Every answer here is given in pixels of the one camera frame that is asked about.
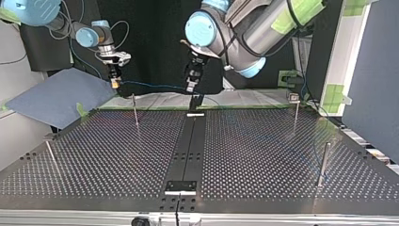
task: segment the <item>black background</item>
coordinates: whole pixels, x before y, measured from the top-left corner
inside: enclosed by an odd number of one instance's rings
[[[180,40],[185,38],[186,21],[200,8],[200,3],[200,0],[98,0],[103,19],[111,24],[125,20],[131,26],[129,39],[120,49],[131,53],[134,60],[123,68],[123,79],[185,87],[184,67],[188,60],[188,48],[181,45]],[[113,32],[117,41],[123,37],[124,29],[121,25]],[[293,48],[289,43],[278,54],[267,59],[265,68],[253,79],[246,79],[234,72],[226,74],[240,89],[274,89],[277,87],[279,71],[294,67]],[[219,93],[222,90],[222,74],[221,61],[212,59],[197,91]],[[137,85],[126,85],[122,89],[136,93],[167,91]]]
[[[185,39],[185,23],[193,12],[200,9],[201,0],[84,1],[84,24],[90,24],[91,21],[99,19],[108,20],[110,24],[120,20],[127,21],[130,24],[128,40],[120,47],[120,51],[132,55],[132,61],[122,68],[122,79],[124,81],[185,88],[184,68],[188,62],[188,48],[180,44],[180,40]],[[82,12],[81,0],[69,0],[67,4],[74,20],[78,20]],[[23,30],[26,30],[23,33],[25,48],[35,71],[62,70],[71,66],[68,41],[52,40],[48,30],[44,27],[24,26]],[[117,44],[123,39],[125,32],[124,24],[120,24],[113,30]],[[103,79],[107,79],[106,67],[95,59],[92,52],[79,46],[75,40],[73,41],[73,48],[81,58],[102,73]],[[79,60],[75,59],[74,62],[74,67],[96,74]],[[279,71],[294,68],[293,47],[290,42],[276,55],[269,57],[263,70],[252,79],[246,79],[233,71],[225,73],[221,61],[211,59],[205,68],[197,92],[203,94],[219,93],[223,90],[222,75],[224,74],[238,89],[275,89]],[[182,92],[178,89],[154,89],[126,84],[121,87],[120,95],[128,96],[132,92],[144,94],[158,91]]]

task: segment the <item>white surface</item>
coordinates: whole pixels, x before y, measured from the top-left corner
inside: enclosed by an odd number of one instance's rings
[[[25,54],[19,32],[10,24],[0,22],[0,63],[18,60]],[[12,99],[44,80],[43,73],[30,71],[30,65],[23,61],[0,65],[0,103]]]
[[[349,93],[353,73],[359,56],[361,40],[370,12],[370,6],[367,5],[361,16],[342,17],[340,20],[336,40],[332,50],[331,60],[329,62],[324,92],[321,103],[324,102],[325,91],[328,84],[344,85],[343,95]],[[341,117],[345,105],[341,105],[337,114],[328,114],[331,117]]]
[[[0,22],[0,63],[18,60],[24,54],[19,32]],[[27,58],[0,65],[0,105],[42,82],[44,75],[31,72]],[[43,123],[0,109],[0,170],[36,148],[50,132],[50,127]]]
[[[48,125],[17,113],[0,120],[0,170],[39,146],[50,132]]]
[[[204,106],[246,106],[246,105],[288,105],[285,89],[264,89],[264,90],[235,90],[222,91],[217,95],[206,95],[203,101]],[[145,108],[158,107],[187,107],[190,104],[191,96],[179,93],[152,93],[143,96],[136,96],[136,106]],[[102,108],[108,107],[133,107],[132,99],[115,97],[105,103]]]

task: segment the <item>metal post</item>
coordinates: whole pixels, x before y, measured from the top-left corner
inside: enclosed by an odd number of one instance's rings
[[[46,140],[46,145],[47,145],[47,149],[50,152],[51,157],[53,158],[53,161],[56,162],[56,157],[54,156],[53,149],[50,146],[50,141]]]
[[[324,179],[325,172],[326,172],[328,153],[329,153],[330,148],[331,148],[331,143],[329,143],[329,142],[326,143],[325,152],[323,155],[323,162],[322,162],[322,166],[320,168],[319,180],[317,181],[317,186],[321,186],[323,183],[323,179]]]
[[[137,110],[136,110],[136,97],[135,97],[134,93],[132,95],[132,101],[133,101],[133,110],[135,111],[135,117],[136,117],[136,125],[138,125],[138,117],[137,117]]]
[[[300,104],[300,102],[298,102],[298,103],[296,104],[295,124],[296,124],[296,122],[297,122],[297,120],[298,120],[299,104]]]

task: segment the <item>white wall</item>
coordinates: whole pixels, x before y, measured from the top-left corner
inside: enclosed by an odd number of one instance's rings
[[[325,92],[328,84],[344,85],[343,95],[347,96],[355,71],[356,62],[359,55],[361,40],[370,12],[370,6],[367,5],[360,16],[342,17],[338,27],[337,37],[329,62],[326,82],[322,95],[321,103],[324,102]],[[337,114],[329,113],[331,117],[341,117],[345,105],[342,104]]]
[[[25,54],[18,30],[0,22],[0,63],[20,59]],[[45,73],[33,73],[27,58],[0,65],[0,104],[10,100],[44,80]],[[30,152],[50,133],[50,127],[12,111],[0,109],[0,170]]]

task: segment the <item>robot end effector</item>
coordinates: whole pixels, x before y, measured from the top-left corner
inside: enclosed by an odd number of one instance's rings
[[[70,21],[61,13],[61,0],[0,0],[0,8],[13,13],[23,24],[47,26],[50,30],[76,39],[83,47],[98,47],[96,57],[109,68],[112,87],[120,86],[120,68],[129,63],[131,55],[117,52],[108,21],[94,21],[91,26]]]
[[[259,7],[255,2],[269,6],[249,28],[237,34],[235,26]],[[233,4],[230,0],[203,0],[201,9],[186,23],[185,35],[193,52],[221,58],[226,71],[234,69],[246,78],[259,73],[266,53],[292,29],[306,24],[325,7],[323,0],[247,0]]]

